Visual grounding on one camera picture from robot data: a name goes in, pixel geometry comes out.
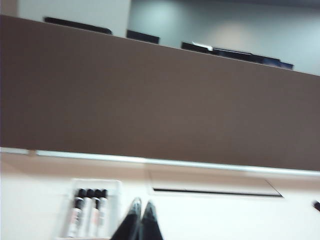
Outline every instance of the brown wall panel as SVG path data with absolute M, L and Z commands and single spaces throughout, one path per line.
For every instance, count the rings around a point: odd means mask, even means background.
M 1 145 L 320 170 L 320 77 L 2 16 Z

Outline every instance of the white surface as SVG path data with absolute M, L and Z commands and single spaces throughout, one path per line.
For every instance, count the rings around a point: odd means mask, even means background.
M 132 0 L 128 29 L 180 48 L 192 41 L 250 52 L 320 75 L 320 9 L 208 0 Z
M 108 28 L 125 37 L 131 0 L 1 0 L 2 14 L 34 21 L 43 17 Z
M 150 192 L 148 171 L 253 177 L 284 198 Z M 320 177 L 1 153 L 1 239 L 53 239 L 72 178 L 122 181 L 123 208 L 152 199 L 165 240 L 319 240 Z

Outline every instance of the gray wall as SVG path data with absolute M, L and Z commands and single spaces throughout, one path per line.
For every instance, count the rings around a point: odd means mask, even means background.
M 127 34 L 131 0 L 1 0 L 1 13 L 34 21 L 53 17 L 109 28 Z
M 211 0 L 132 0 L 129 29 L 181 41 L 251 52 L 320 75 L 320 9 Z
M 21 18 L 0 29 L 4 147 L 320 170 L 319 76 Z

